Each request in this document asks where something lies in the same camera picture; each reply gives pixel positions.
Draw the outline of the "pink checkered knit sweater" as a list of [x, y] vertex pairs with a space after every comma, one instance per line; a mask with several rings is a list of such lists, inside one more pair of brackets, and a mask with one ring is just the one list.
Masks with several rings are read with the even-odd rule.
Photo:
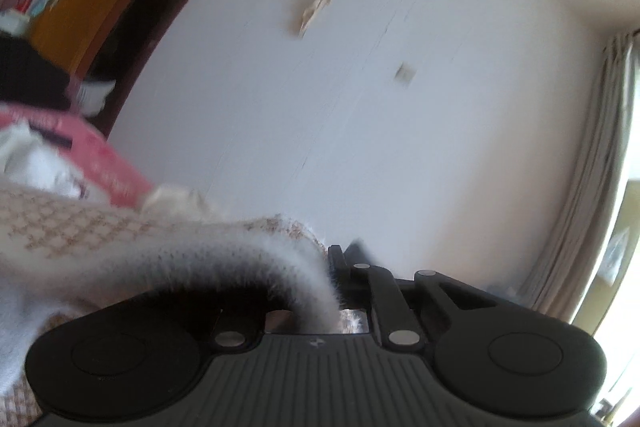
[[172, 221], [13, 183], [1, 187], [1, 391], [51, 317], [163, 288], [257, 283], [305, 333], [331, 332], [340, 302], [323, 245], [300, 223]]

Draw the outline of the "pink floral bed blanket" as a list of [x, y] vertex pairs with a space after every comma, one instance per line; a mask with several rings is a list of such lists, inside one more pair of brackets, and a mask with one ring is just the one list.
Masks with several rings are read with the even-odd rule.
[[1, 104], [1, 128], [24, 122], [68, 160], [86, 187], [95, 187], [111, 205], [132, 208], [152, 183], [106, 142], [84, 118], [72, 113], [15, 103]]

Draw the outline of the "white fluffy garment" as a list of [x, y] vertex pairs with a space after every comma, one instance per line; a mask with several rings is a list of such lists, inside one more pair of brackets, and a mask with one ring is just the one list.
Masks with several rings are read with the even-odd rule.
[[1, 129], [1, 178], [71, 199], [85, 195], [82, 173], [26, 122]]

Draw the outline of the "wall light switch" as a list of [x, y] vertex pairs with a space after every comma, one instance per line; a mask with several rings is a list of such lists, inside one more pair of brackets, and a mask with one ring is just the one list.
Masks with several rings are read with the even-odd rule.
[[394, 79], [402, 84], [410, 84], [416, 75], [416, 70], [406, 63], [401, 63]]

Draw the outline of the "beige window curtain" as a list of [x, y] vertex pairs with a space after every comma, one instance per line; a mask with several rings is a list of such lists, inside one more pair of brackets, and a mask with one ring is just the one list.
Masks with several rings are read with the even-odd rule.
[[518, 290], [524, 307], [567, 323], [574, 320], [622, 203], [638, 90], [639, 33], [618, 34], [603, 50], [559, 216]]

